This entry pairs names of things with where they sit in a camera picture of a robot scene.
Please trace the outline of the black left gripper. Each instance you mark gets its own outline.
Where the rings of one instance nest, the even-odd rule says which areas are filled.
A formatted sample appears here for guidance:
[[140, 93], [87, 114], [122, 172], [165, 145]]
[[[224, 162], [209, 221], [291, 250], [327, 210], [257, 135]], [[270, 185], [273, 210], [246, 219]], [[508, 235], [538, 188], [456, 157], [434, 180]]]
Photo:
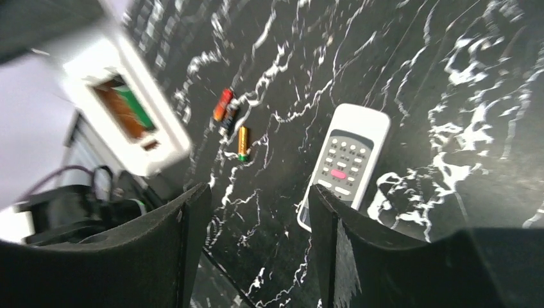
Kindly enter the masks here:
[[[66, 171], [88, 174], [86, 184], [69, 184], [49, 191], [36, 190]], [[18, 213], [29, 214], [32, 232], [23, 244], [47, 246], [78, 243], [118, 227], [149, 211], [144, 189], [127, 171], [115, 175], [108, 166], [89, 170], [66, 166], [47, 176], [16, 203]]]

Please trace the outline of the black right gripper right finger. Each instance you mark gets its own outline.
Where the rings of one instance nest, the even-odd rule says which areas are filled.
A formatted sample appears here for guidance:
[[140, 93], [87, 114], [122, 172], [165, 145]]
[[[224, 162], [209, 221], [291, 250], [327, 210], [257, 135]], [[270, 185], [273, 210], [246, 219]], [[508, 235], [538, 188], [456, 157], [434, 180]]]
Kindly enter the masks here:
[[426, 243], [322, 185], [310, 187], [308, 203], [324, 307], [543, 306], [540, 228], [465, 228]]

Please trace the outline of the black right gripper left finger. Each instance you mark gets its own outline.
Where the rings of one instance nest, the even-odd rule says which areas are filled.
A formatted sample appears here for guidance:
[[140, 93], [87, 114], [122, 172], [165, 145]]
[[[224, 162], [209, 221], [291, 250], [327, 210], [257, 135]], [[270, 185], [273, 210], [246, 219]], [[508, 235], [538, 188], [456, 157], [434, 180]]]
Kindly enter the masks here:
[[200, 183], [79, 243], [1, 243], [2, 307], [188, 307], [211, 220]]

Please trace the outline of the small grey remote control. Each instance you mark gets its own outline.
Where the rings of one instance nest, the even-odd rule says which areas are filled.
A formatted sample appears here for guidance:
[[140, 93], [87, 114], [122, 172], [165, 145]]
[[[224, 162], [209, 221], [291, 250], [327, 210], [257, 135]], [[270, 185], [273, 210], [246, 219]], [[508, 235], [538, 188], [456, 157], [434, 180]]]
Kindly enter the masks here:
[[381, 111], [340, 104], [331, 118], [309, 186], [319, 184], [359, 210], [391, 127]]

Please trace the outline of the green yellow battery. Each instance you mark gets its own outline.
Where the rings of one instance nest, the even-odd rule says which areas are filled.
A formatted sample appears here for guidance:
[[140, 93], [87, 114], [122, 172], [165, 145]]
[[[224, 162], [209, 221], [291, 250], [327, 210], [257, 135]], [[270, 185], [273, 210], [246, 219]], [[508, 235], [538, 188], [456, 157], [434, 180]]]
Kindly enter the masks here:
[[241, 162], [248, 160], [248, 140], [249, 130], [245, 126], [241, 126], [238, 131], [238, 159]]

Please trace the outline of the white remote control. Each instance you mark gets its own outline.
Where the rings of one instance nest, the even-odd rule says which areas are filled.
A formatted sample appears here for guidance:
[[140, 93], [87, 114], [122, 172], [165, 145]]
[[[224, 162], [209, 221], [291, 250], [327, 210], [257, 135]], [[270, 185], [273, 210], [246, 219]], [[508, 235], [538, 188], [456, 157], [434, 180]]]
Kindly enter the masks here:
[[189, 156], [189, 134], [125, 38], [71, 39], [58, 56], [67, 93], [129, 172], [151, 176]]

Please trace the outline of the dark blue battery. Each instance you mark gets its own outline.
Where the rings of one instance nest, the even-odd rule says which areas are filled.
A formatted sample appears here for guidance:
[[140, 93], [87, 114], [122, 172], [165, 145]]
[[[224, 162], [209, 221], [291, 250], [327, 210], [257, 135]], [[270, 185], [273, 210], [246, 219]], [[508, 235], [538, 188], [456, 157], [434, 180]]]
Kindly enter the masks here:
[[219, 129], [219, 134], [222, 137], [225, 137], [229, 134], [229, 131], [231, 130], [231, 127], [233, 123], [235, 122], [235, 117], [237, 114], [237, 111], [239, 109], [238, 105], [228, 105], [226, 108], [226, 114], [224, 116], [224, 119], [221, 123], [221, 127]]

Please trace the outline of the orange battery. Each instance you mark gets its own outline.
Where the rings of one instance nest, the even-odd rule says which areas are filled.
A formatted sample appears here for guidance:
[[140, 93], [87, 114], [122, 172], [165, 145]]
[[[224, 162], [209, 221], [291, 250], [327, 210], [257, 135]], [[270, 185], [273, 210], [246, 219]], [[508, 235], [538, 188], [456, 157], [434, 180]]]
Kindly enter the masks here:
[[216, 107], [213, 111], [213, 118], [217, 122], [221, 122], [226, 114], [227, 106], [230, 104], [234, 97], [232, 89], [225, 88], [219, 97]]

